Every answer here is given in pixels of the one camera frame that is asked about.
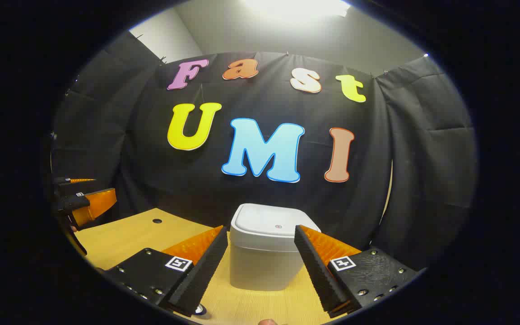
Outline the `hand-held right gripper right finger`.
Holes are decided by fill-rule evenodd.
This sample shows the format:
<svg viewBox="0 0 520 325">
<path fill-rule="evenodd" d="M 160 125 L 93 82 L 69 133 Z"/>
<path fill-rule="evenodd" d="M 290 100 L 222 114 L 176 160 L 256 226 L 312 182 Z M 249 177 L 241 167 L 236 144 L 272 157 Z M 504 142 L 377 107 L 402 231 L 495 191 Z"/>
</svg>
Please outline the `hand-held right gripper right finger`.
<svg viewBox="0 0 520 325">
<path fill-rule="evenodd" d="M 422 274 L 378 247 L 361 251 L 304 225 L 294 243 L 330 318 L 377 305 Z"/>
</svg>

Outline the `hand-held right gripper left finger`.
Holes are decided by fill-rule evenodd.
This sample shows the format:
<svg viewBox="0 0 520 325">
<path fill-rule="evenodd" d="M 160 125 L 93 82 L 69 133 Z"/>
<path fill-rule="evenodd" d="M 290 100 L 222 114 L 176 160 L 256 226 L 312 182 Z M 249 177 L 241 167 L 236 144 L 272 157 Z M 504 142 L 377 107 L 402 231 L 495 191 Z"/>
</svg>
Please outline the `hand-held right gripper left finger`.
<svg viewBox="0 0 520 325">
<path fill-rule="evenodd" d="M 218 226 L 162 251 L 143 248 L 102 274 L 159 308 L 191 317 L 227 249 L 227 232 Z"/>
</svg>

